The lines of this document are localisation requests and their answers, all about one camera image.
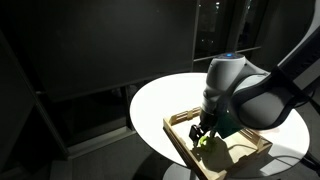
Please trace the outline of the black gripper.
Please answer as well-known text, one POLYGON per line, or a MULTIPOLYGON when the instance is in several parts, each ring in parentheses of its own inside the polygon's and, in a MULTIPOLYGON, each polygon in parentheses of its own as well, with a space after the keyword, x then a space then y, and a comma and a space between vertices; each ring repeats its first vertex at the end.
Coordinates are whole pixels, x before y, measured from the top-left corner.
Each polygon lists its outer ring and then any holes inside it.
POLYGON ((212 130, 217 124, 217 117, 214 112, 201 111, 200 114, 200 124, 192 125, 189 132, 189 138, 192 140, 193 145, 197 146, 200 138, 202 137, 202 132, 210 131, 209 137, 214 138, 217 134, 216 130, 212 130))

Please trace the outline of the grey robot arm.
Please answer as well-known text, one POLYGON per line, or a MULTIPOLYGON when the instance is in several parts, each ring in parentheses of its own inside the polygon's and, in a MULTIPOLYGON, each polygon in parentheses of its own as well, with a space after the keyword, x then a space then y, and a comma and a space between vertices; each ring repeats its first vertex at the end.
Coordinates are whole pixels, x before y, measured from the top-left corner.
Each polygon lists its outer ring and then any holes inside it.
POLYGON ((319 87, 320 28, 316 28, 271 72, 239 53, 214 56, 208 68, 200 123, 189 138, 207 132, 228 137, 241 128, 269 130, 281 125, 296 105, 319 87))

